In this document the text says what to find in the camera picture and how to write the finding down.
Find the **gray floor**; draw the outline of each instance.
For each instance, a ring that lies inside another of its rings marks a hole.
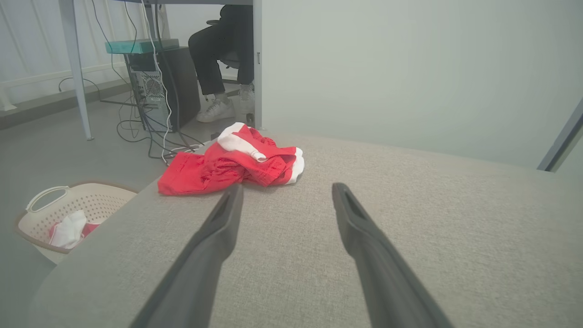
[[[237,85],[225,85],[227,91]],[[129,94],[110,100],[124,101]],[[206,108],[210,102],[202,98]],[[238,106],[237,96],[232,97]],[[83,134],[77,109],[0,131],[0,326],[24,327],[31,297],[54,267],[31,244],[13,232],[16,217],[38,192],[84,180],[102,180],[141,190],[160,176],[161,159],[147,157],[148,141],[130,143],[115,132],[119,105],[94,102],[87,106],[94,140]],[[129,117],[129,107],[121,110]],[[201,141],[234,120],[199,123],[193,120],[182,131]],[[130,131],[120,130],[130,138]],[[138,138],[146,136],[141,130]],[[169,134],[169,139],[180,138]],[[160,148],[154,145],[152,154]]]

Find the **black pants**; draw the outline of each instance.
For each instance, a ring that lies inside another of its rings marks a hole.
[[[235,22],[220,22],[198,31],[188,40],[188,48],[203,95],[224,92],[217,60],[232,51],[237,53],[240,62],[237,82],[250,84],[253,81],[252,16],[241,17]]]

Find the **basket handle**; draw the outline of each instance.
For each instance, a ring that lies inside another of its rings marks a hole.
[[[37,210],[33,210],[33,206],[36,204],[36,202],[43,198],[44,196],[52,193],[53,191],[57,191],[57,190],[65,190],[65,193],[61,196],[59,196],[59,198],[55,199],[54,201],[48,203],[47,205],[37,209]],[[29,202],[28,205],[26,205],[26,211],[28,213],[37,213],[39,211],[44,210],[45,208],[47,208],[50,205],[53,205],[54,203],[56,203],[58,200],[60,200],[61,198],[65,197],[67,195],[67,193],[69,192],[69,187],[68,186],[61,186],[61,187],[52,187],[46,190],[41,191],[40,193],[38,193],[38,195],[34,196],[33,199]]]

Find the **computer tower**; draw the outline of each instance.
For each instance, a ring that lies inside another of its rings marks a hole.
[[[183,127],[196,116],[201,109],[201,101],[198,96],[196,70],[188,47],[166,49],[164,56],[166,61],[160,51],[156,53],[168,94],[160,83],[160,73],[154,64],[153,53],[125,54],[125,62],[144,129],[166,132],[168,97],[168,104],[172,109],[170,131],[176,132],[179,125]]]

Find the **white wall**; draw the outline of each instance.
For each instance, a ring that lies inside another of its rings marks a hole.
[[[6,21],[0,15],[0,44],[2,45],[2,62],[0,64],[0,82],[26,78],[41,74],[70,69],[69,59],[66,54],[65,39],[61,23],[58,0],[0,0],[5,12]],[[112,0],[94,0],[97,8],[97,16],[108,39],[133,40],[134,29],[128,24],[124,3]],[[105,2],[108,2],[111,21],[115,38],[110,30],[107,19]],[[38,8],[42,27],[48,37],[49,46],[45,45],[41,25],[37,23],[34,15],[33,2]],[[128,9],[134,24],[138,29],[138,38],[144,38],[141,7],[138,4],[128,3]],[[75,14],[79,33],[80,56],[82,67],[109,64],[111,57],[106,53],[105,38],[95,20],[93,6],[90,0],[75,0]],[[8,30],[12,28],[17,43],[23,53],[21,60],[16,45]],[[120,55],[114,56],[114,62],[123,61]],[[125,67],[118,69],[122,76],[127,76]],[[94,83],[113,81],[119,77],[111,69],[91,72],[84,78]],[[9,88],[6,92],[9,100],[15,104],[25,100],[58,93],[57,85],[61,78],[37,82],[23,86]],[[68,80],[62,84],[63,90],[73,89],[73,81]]]
[[[170,37],[178,39],[181,46],[188,47],[188,39],[191,35],[209,27],[206,24],[207,20],[220,18],[222,7],[223,5],[167,5]],[[236,69],[227,69],[222,62],[219,62],[219,67],[224,79],[237,79]]]
[[[270,0],[263,126],[535,168],[583,95],[579,0]]]

